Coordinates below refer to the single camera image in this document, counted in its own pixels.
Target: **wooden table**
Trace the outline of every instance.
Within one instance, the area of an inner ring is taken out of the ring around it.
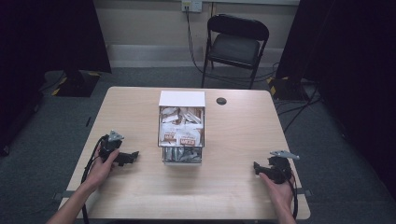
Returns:
[[[169,166],[158,147],[161,91],[205,91],[205,147],[200,166]],[[226,105],[218,105],[223,97]],[[113,87],[106,94],[67,190],[79,186],[97,140],[115,130],[121,152],[140,151],[117,167],[87,201],[90,218],[275,219],[253,162],[267,165],[273,150],[289,150],[267,91]],[[290,161],[297,179],[294,163]],[[298,219],[310,211],[299,196]]]

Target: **chair backrest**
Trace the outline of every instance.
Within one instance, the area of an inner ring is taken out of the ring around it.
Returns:
[[[207,30],[226,35],[237,35],[249,39],[267,41],[268,28],[260,21],[238,18],[231,15],[219,14],[211,17],[207,22]]]

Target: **electrical cord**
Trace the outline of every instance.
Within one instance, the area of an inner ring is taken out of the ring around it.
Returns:
[[[293,197],[294,197],[293,217],[294,217],[294,219],[296,219],[297,214],[298,214],[297,182],[296,182],[296,177],[294,176],[294,174],[291,174],[291,175],[294,178],[294,186],[293,186],[293,184],[291,184],[289,179],[288,179],[288,183],[289,183],[289,186],[291,188],[291,191],[292,191]]]
[[[289,105],[289,104],[304,104],[304,101],[287,101],[287,102],[274,102],[274,105],[277,105],[276,111],[282,106],[282,105]]]
[[[290,127],[290,125],[297,119],[297,117],[301,114],[301,112],[303,112],[304,109],[306,109],[309,105],[311,105],[312,100],[314,99],[315,93],[317,93],[317,91],[318,91],[318,85],[315,87],[315,90],[314,90],[314,92],[312,93],[311,98],[309,98],[308,102],[307,102],[305,105],[303,105],[303,106],[297,108],[297,109],[300,109],[300,110],[297,112],[297,114],[294,116],[294,118],[291,120],[291,122],[289,122],[289,124],[288,124],[288,125],[286,126],[286,128],[283,130],[283,133],[286,133],[286,131],[288,130],[288,128]]]
[[[215,6],[215,3],[212,2],[212,8],[210,10],[210,17],[213,17],[213,7]]]
[[[103,140],[106,140],[106,137],[107,137],[107,135],[102,136],[102,137],[98,140],[98,142],[96,143],[95,148],[93,149],[93,152],[92,152],[92,154],[91,154],[90,160],[88,161],[87,166],[84,168],[84,174],[82,175],[82,178],[81,178],[81,184],[84,183],[84,181],[87,179],[88,172],[91,170],[91,166],[92,166],[93,162],[98,158],[98,157],[95,157],[96,149],[98,148],[99,144],[100,144]],[[85,223],[85,224],[89,224],[90,221],[89,221],[89,219],[88,219],[87,206],[84,204],[84,205],[82,206],[81,210],[82,210],[82,216],[83,216],[83,218],[84,218],[84,223]]]
[[[317,102],[319,102],[320,100],[321,100],[321,96],[320,96],[316,101],[313,101],[313,102],[309,103],[309,105],[314,105],[314,104],[316,104]],[[289,112],[291,112],[291,111],[301,109],[301,108],[304,107],[304,106],[306,106],[306,103],[305,103],[305,105],[301,105],[301,106],[295,107],[295,108],[293,108],[293,109],[289,109],[289,110],[282,111],[282,112],[278,113],[277,115],[280,116],[280,115],[289,113]]]
[[[272,75],[273,73],[275,73],[275,72],[276,72],[276,71],[267,73],[267,74],[262,75],[262,76],[257,76],[255,82],[264,81],[264,80],[266,80],[269,76],[271,76],[271,75]],[[228,79],[236,79],[236,80],[240,80],[240,79],[250,79],[250,77],[223,77],[223,76],[217,76],[217,75],[213,75],[213,76],[222,77],[222,78],[228,78]]]
[[[234,84],[234,85],[237,85],[237,86],[242,86],[242,87],[246,87],[247,86],[247,85],[243,85],[243,84],[238,83],[238,82],[234,82],[234,81],[232,81],[232,80],[230,80],[228,78],[217,77],[216,75],[209,74],[209,73],[206,74],[206,77],[213,78],[213,79],[216,79],[216,80],[219,80],[219,81],[223,81],[223,82],[228,82],[228,83],[231,83],[231,84]]]
[[[190,29],[190,9],[189,7],[184,7],[185,12],[186,12],[186,18],[187,18],[187,24],[188,24],[188,38],[189,38],[189,48],[190,48],[190,56],[192,59],[192,62],[194,63],[195,67],[198,69],[198,71],[200,71],[201,73],[203,73],[203,71],[201,71],[201,69],[199,69],[198,65],[195,62],[195,57],[194,57],[194,52],[193,52],[193,44],[192,44],[192,36],[191,36],[191,29]]]

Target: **white box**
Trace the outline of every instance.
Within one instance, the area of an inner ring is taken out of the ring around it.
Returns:
[[[158,146],[166,164],[200,164],[205,145],[205,92],[162,91]]]

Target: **wall outlet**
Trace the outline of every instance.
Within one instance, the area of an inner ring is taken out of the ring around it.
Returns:
[[[202,0],[182,0],[181,11],[187,11],[187,9],[189,12],[202,12]]]
[[[192,11],[192,1],[182,0],[181,1],[181,11]]]

